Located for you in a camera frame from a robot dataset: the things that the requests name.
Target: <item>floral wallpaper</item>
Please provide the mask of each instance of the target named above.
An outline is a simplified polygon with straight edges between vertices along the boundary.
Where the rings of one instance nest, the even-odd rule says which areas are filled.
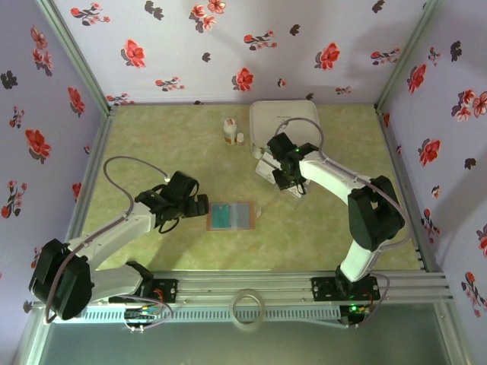
[[[101,111],[35,2],[7,2],[2,13],[0,363],[8,365],[43,244],[66,236]]]
[[[382,108],[474,363],[487,358],[487,38],[473,36],[485,31],[482,5],[442,5]]]
[[[375,103],[425,0],[54,3],[113,105]]]

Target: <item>metal extrusion bar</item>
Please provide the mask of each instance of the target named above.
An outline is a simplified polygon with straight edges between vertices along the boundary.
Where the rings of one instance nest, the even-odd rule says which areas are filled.
[[[322,306],[366,304],[362,301],[314,302],[311,278],[332,277],[332,271],[272,272],[272,271],[169,271],[155,273],[156,278],[178,280],[176,305],[227,306],[239,290],[259,292],[267,306]],[[390,278],[390,289],[384,303],[451,302],[453,297],[442,273],[424,271],[385,271]],[[378,279],[380,292],[386,281]],[[251,299],[242,299],[242,305],[256,305]]]

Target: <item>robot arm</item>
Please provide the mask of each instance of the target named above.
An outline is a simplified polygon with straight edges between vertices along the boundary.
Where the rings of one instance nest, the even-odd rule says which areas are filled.
[[[61,319],[78,315],[95,300],[123,294],[147,297],[152,292],[154,275],[137,262],[127,262],[122,267],[108,270],[97,268],[128,242],[154,228],[159,227],[159,233],[166,233],[179,223],[180,218],[206,215],[208,197],[196,195],[198,187],[195,179],[177,171],[167,185],[155,186],[139,194],[130,214],[124,212],[94,232],[67,243],[51,240],[43,247],[29,284],[30,291],[47,303],[56,273],[76,250],[56,284],[52,301],[51,309]],[[175,223],[163,231],[162,227],[168,221]]]
[[[404,227],[402,216],[371,188],[351,178],[357,176],[351,170],[323,160],[316,146],[307,143],[298,147],[292,144],[285,133],[281,133],[269,141],[268,147],[272,156],[281,164],[281,169],[272,172],[280,189],[299,185],[305,194],[303,183],[309,179],[348,205],[353,241],[349,253],[336,270],[336,286],[346,295],[368,276],[379,247],[387,244]],[[397,202],[388,178],[358,177],[370,182]]]

